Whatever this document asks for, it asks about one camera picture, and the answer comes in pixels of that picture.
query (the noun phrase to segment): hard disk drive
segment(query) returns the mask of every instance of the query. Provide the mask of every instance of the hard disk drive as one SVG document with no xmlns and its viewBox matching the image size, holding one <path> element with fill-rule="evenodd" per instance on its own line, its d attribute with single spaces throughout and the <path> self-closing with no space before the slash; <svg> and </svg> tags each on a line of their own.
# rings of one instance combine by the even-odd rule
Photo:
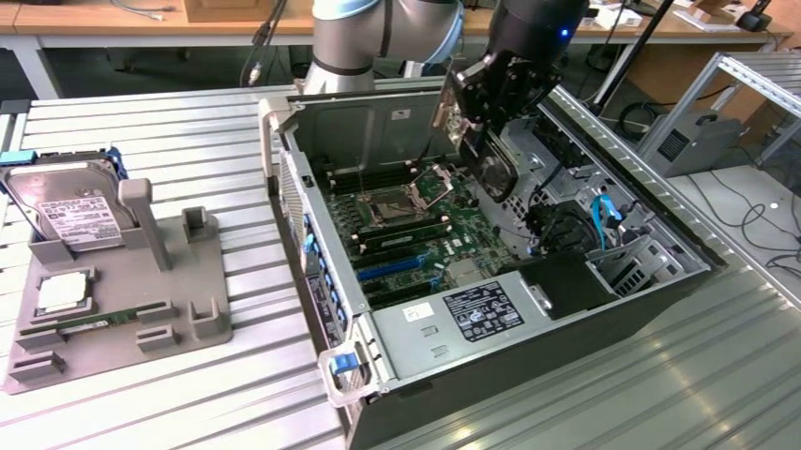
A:
<svg viewBox="0 0 801 450">
<path fill-rule="evenodd" d="M 58 240 L 72 251 L 122 243 L 136 226 L 117 200 L 125 172 L 116 150 L 36 156 L 12 152 L 0 159 L 0 189 L 20 207 L 38 240 Z"/>
</svg>

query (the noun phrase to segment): warning label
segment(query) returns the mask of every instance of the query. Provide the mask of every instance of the warning label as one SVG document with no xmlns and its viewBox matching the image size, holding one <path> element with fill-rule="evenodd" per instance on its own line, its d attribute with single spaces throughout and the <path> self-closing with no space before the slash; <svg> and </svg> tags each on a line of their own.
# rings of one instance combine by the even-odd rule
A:
<svg viewBox="0 0 801 450">
<path fill-rule="evenodd" d="M 121 236 L 105 197 L 42 202 L 38 207 L 65 244 L 113 239 Z"/>
<path fill-rule="evenodd" d="M 496 281 L 447 295 L 444 301 L 462 335 L 470 342 L 524 323 Z"/>
</svg>

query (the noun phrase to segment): motherboard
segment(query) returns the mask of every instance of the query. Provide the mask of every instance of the motherboard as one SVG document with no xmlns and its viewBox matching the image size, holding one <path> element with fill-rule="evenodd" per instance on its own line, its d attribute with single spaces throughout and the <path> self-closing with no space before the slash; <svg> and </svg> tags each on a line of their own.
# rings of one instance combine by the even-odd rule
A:
<svg viewBox="0 0 801 450">
<path fill-rule="evenodd" d="M 328 181 L 328 209 L 373 308 L 490 278 L 515 261 L 452 166 Z"/>
</svg>

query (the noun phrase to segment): metal slotted surface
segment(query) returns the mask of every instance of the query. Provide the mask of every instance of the metal slotted surface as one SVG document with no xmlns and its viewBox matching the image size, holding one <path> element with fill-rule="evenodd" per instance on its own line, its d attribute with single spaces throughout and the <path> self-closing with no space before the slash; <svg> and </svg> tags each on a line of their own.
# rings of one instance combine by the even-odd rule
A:
<svg viewBox="0 0 801 450">
<path fill-rule="evenodd" d="M 260 167 L 256 102 L 285 89 L 48 102 L 30 109 L 24 130 L 14 128 L 10 150 L 96 150 L 112 143 L 129 176 L 152 181 L 156 218 L 195 205 L 216 215 L 235 331 L 231 342 L 204 350 L 18 396 L 0 393 L 1 447 L 344 448 Z M 2 368 L 29 232 L 2 198 Z"/>
<path fill-rule="evenodd" d="M 801 118 L 801 54 L 727 53 L 718 67 Z"/>
<path fill-rule="evenodd" d="M 550 98 L 730 266 L 634 337 L 377 449 L 798 448 L 798 310 L 566 92 Z"/>
</svg>

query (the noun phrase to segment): blue pcie slot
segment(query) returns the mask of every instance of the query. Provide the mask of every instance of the blue pcie slot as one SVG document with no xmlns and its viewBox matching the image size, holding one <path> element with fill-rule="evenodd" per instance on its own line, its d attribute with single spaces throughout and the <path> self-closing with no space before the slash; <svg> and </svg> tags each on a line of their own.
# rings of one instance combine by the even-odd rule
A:
<svg viewBox="0 0 801 450">
<path fill-rule="evenodd" d="M 391 274 L 396 274 L 397 272 L 404 272 L 407 270 L 419 269 L 425 262 L 425 255 L 415 256 L 413 258 L 408 258 L 403 261 L 395 262 L 389 265 L 384 265 L 383 267 L 375 267 L 372 269 L 360 270 L 355 277 L 359 281 L 367 281 L 373 278 L 384 277 Z"/>
</svg>

